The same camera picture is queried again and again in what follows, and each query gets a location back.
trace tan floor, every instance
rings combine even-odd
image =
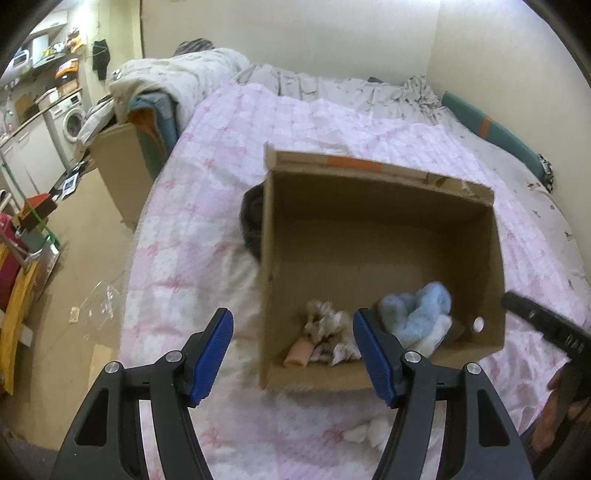
[[[15,395],[0,401],[0,416],[29,442],[59,449],[86,394],[95,344],[118,349],[118,322],[97,334],[83,315],[70,324],[70,309],[101,280],[122,284],[133,233],[121,223],[98,170],[84,175],[76,192],[59,203],[49,226],[62,254],[25,320],[34,344],[19,346]]]

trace blanket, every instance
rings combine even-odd
[[[231,48],[186,53],[170,59],[140,59],[124,63],[109,82],[119,123],[127,120],[129,101],[142,92],[160,90],[177,103],[179,133],[191,120],[195,106],[249,64]]]
[[[380,452],[343,432],[394,412],[373,391],[290,393],[258,386],[261,333],[258,266],[241,238],[245,191],[264,178],[264,144],[370,158],[483,183],[495,212],[507,289],[578,324],[586,307],[560,261],[500,177],[441,126],[374,119],[326,100],[278,97],[262,85],[224,85],[195,110],[156,181],[138,227],[121,339],[126,367],[154,362],[203,330],[219,306],[235,334],[211,395],[191,410],[197,438],[218,480],[371,478]],[[564,356],[508,314],[503,351],[481,365],[519,431],[544,405],[545,385]],[[151,478],[163,478],[149,404],[142,431]],[[434,478],[443,441],[438,403],[423,472]]]

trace silver screw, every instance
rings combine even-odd
[[[168,352],[166,354],[166,361],[170,363],[178,362],[183,357],[183,354],[178,350],[173,350],[172,352]]]
[[[472,375],[478,375],[482,372],[482,368],[478,364],[467,364],[466,370],[468,370]]]
[[[404,354],[404,359],[412,364],[417,364],[421,361],[421,354],[410,350]]]
[[[119,369],[119,362],[109,362],[105,365],[105,372],[114,374]]]

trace kitchen counter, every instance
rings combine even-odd
[[[0,147],[3,146],[12,137],[14,137],[14,135],[17,135],[23,128],[26,128],[28,126],[28,124],[30,124],[33,120],[35,120],[35,118],[37,118],[39,115],[43,115],[45,112],[47,112],[51,108],[55,107],[58,103],[60,103],[64,98],[74,95],[75,93],[78,93],[81,90],[82,90],[82,87],[79,87],[76,90],[73,90],[72,92],[68,93],[67,95],[64,95],[63,97],[58,98],[55,102],[51,103],[47,108],[45,108],[43,110],[39,110],[38,113],[36,113],[30,119],[28,119],[26,122],[24,122],[14,132],[11,132],[10,135],[8,135],[7,137],[4,137],[3,140],[0,140]]]

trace bed sheet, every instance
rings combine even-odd
[[[499,174],[564,265],[570,288],[588,306],[591,305],[591,289],[572,229],[548,190],[517,158],[464,127],[450,109],[441,105],[424,77],[413,76],[397,86],[361,79],[325,79],[269,64],[252,64],[237,75],[236,81],[241,85],[260,83],[276,95],[306,102],[325,99],[373,118],[397,118],[444,126],[481,162]]]
[[[586,307],[560,261],[513,192],[440,125],[375,119],[326,100],[306,103],[258,84],[226,85],[201,103],[150,194],[137,230],[121,340],[126,366],[155,361],[202,330],[217,307],[235,315],[235,335],[209,398],[191,411],[216,479],[370,478],[380,453],[343,432],[394,412],[373,391],[290,393],[259,389],[258,266],[239,227],[243,193],[264,177],[264,144],[344,154],[487,184],[507,288],[582,325]],[[506,346],[481,364],[523,431],[547,399],[564,356],[508,315]],[[143,404],[151,478],[163,478]],[[423,478],[434,478],[443,440],[438,403]]]

